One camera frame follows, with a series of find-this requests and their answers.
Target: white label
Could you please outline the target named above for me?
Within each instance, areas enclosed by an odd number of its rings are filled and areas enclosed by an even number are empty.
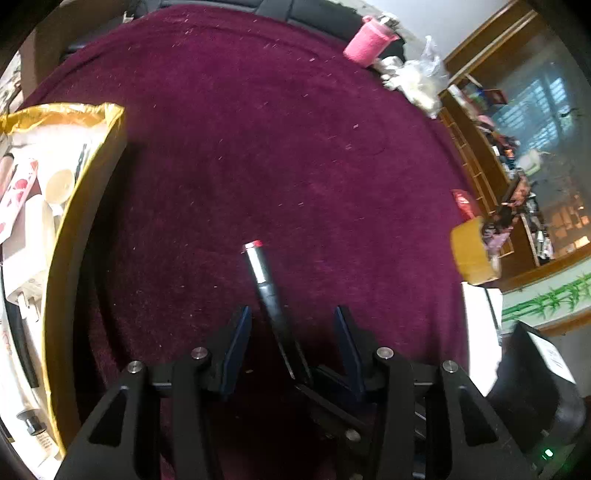
[[[560,355],[558,349],[548,340],[544,340],[542,337],[538,337],[535,333],[527,333],[530,334],[530,337],[533,340],[534,345],[540,352],[540,355],[544,359],[544,362],[546,366],[550,369],[550,371],[552,373],[555,373],[559,377],[562,377],[565,380],[568,380],[569,382],[576,384],[573,375],[570,373],[570,370],[566,366],[566,363],[564,363],[562,355]]]

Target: green bamboo decal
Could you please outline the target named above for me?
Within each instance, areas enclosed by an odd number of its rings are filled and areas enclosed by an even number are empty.
[[[591,300],[591,274],[582,275],[555,290],[551,288],[548,293],[506,308],[503,310],[502,321],[510,322],[528,315],[548,319],[562,305],[568,305],[569,310],[573,312],[582,300]]]

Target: red and white packet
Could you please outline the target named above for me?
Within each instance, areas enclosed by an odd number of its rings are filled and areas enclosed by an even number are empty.
[[[18,212],[27,201],[27,197],[37,178],[37,160],[28,160],[18,164],[8,190],[0,200],[0,244],[12,233],[12,227]]]

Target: red packet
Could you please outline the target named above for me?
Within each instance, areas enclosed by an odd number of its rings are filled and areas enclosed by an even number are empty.
[[[465,221],[472,220],[478,216],[480,209],[468,192],[464,190],[452,190],[452,195]]]
[[[18,212],[27,201],[27,197],[37,178],[37,160],[19,163],[8,190],[0,200],[0,244],[12,233],[12,227]]]

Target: red object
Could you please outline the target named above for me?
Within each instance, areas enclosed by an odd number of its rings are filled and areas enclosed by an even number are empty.
[[[480,214],[478,204],[465,190],[452,190],[452,195],[465,221],[472,220]]]
[[[369,67],[385,48],[398,36],[374,17],[366,15],[363,26],[343,51],[345,57],[362,67]]]

